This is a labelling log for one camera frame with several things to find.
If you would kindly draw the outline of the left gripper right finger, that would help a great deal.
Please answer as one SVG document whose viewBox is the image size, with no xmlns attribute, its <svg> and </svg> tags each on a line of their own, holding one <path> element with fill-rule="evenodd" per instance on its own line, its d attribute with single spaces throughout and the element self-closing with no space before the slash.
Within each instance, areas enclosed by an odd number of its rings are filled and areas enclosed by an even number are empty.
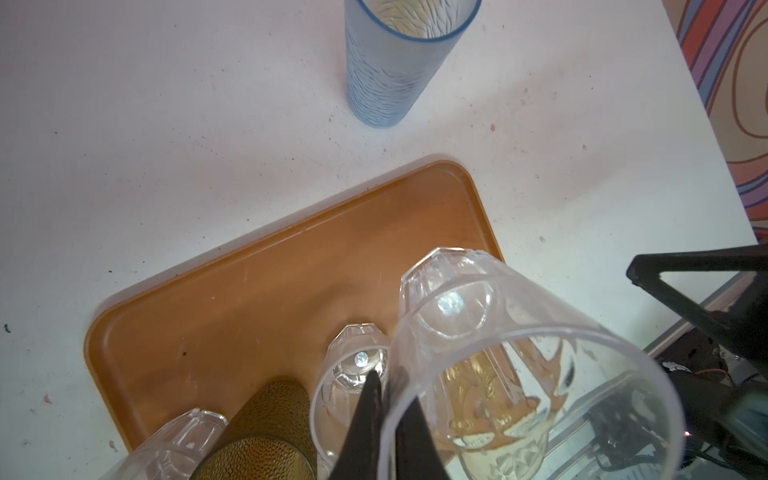
<svg viewBox="0 0 768 480">
<path fill-rule="evenodd" d="M 410 404 L 396 429 L 395 478 L 449 480 L 418 399 Z"/>
</svg>

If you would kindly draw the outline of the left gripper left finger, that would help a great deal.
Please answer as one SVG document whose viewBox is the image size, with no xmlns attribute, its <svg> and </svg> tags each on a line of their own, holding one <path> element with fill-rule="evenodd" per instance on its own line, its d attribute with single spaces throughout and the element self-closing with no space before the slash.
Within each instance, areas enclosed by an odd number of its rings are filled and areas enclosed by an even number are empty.
<svg viewBox="0 0 768 480">
<path fill-rule="evenodd" d="M 339 458 L 330 480 L 374 480 L 380 454 L 383 421 L 380 376 L 371 371 L 366 376 Z"/>
</svg>

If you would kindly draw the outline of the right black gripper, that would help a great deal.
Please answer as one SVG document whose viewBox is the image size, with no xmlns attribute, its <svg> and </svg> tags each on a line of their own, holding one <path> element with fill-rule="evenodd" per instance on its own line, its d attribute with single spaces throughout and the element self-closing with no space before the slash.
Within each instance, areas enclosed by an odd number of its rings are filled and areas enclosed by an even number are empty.
<svg viewBox="0 0 768 480">
<path fill-rule="evenodd" d="M 641 254 L 626 276 L 635 286 L 733 354 L 767 352 L 767 246 Z M 767 472 L 767 360 L 736 381 L 722 360 L 661 355 L 687 431 L 740 474 Z"/>
</svg>

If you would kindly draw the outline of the tall olive textured glass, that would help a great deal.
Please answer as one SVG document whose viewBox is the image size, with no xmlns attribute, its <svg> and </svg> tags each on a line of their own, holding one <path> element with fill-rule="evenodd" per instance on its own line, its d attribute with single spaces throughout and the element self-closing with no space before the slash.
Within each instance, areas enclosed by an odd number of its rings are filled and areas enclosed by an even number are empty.
<svg viewBox="0 0 768 480">
<path fill-rule="evenodd" d="M 296 380 L 276 378 L 237 412 L 194 479 L 314 479 L 310 399 Z"/>
</svg>

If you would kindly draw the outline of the tall clear glass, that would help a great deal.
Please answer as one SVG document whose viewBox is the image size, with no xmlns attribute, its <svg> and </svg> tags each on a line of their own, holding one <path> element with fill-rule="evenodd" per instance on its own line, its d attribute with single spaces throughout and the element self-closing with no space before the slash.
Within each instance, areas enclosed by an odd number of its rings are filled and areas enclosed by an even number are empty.
<svg viewBox="0 0 768 480">
<path fill-rule="evenodd" d="M 309 415 L 319 479 L 330 477 L 340 456 L 367 375 L 385 376 L 389 345 L 373 323 L 348 324 L 330 342 Z"/>
</svg>

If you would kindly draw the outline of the brown plastic tray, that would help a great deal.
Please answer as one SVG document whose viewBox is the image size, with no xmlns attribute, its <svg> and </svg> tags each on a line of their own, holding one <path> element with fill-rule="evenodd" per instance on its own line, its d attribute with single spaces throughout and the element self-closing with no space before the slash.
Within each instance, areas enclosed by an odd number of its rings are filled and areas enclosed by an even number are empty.
<svg viewBox="0 0 768 480">
<path fill-rule="evenodd" d="M 448 160 L 106 309 L 86 364 L 128 449 L 193 408 L 233 417 L 275 377 L 312 390 L 346 325 L 393 333 L 402 275 L 437 247 L 501 253 L 469 172 Z"/>
</svg>

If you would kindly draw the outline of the clear faceted glass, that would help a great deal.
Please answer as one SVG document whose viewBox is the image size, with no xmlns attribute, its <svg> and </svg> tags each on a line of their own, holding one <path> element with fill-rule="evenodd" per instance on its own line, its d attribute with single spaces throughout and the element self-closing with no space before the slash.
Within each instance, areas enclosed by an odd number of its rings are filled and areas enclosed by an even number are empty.
<svg viewBox="0 0 768 480">
<path fill-rule="evenodd" d="M 100 479 L 190 479 L 227 426 L 222 414 L 189 410 L 166 423 Z"/>
</svg>

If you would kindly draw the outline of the blue textured glass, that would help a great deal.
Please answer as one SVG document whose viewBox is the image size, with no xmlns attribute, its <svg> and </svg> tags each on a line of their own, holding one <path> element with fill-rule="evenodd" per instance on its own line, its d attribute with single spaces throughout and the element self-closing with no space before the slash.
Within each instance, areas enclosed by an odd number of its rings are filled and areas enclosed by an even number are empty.
<svg viewBox="0 0 768 480">
<path fill-rule="evenodd" d="M 375 128 L 399 123 L 480 6 L 480 0 L 346 0 L 347 99 L 354 115 Z"/>
</svg>

